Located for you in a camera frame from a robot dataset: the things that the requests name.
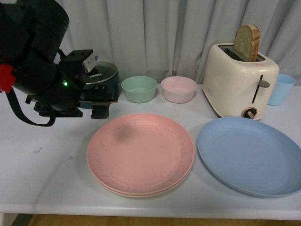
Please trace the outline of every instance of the blue plate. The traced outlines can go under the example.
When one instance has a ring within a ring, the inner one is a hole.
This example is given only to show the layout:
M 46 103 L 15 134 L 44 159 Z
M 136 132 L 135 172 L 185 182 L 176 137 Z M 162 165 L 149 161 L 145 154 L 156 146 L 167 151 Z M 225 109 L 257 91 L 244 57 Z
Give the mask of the blue plate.
M 280 197 L 301 190 L 301 149 L 271 126 L 219 118 L 201 129 L 197 145 L 209 171 L 237 191 Z

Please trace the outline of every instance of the red part on robot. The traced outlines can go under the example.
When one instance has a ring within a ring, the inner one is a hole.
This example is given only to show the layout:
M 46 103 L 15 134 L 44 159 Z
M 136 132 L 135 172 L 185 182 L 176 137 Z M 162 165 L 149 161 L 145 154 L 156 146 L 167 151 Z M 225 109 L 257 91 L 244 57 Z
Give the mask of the red part on robot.
M 9 93 L 14 85 L 16 78 L 11 74 L 13 67 L 8 64 L 0 64 L 0 93 Z

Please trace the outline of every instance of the stacked pink plates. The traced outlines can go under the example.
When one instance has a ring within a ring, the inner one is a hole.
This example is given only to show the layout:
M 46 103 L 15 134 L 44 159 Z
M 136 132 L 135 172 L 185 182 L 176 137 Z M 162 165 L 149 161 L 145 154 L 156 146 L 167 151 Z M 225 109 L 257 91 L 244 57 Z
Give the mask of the stacked pink plates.
M 110 191 L 145 197 L 180 184 L 191 170 L 194 154 L 192 139 L 179 123 L 139 113 L 101 127 L 89 143 L 87 161 Z

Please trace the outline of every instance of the blue cup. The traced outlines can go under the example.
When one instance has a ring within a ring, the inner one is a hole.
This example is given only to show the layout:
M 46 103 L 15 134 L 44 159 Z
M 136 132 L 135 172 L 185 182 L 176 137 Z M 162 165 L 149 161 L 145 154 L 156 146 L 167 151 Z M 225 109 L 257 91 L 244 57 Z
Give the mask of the blue cup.
M 277 83 L 273 89 L 268 105 L 272 105 L 272 106 L 280 105 L 287 97 L 288 93 L 290 92 L 295 82 L 296 82 L 295 79 L 293 79 L 292 77 L 286 74 L 279 74 Z

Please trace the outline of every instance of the wooden floor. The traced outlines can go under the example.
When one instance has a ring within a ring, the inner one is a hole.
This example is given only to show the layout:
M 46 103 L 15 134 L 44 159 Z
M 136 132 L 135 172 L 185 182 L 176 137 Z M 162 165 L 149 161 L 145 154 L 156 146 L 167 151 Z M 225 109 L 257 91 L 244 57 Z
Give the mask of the wooden floor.
M 301 226 L 301 221 L 35 215 L 29 226 Z

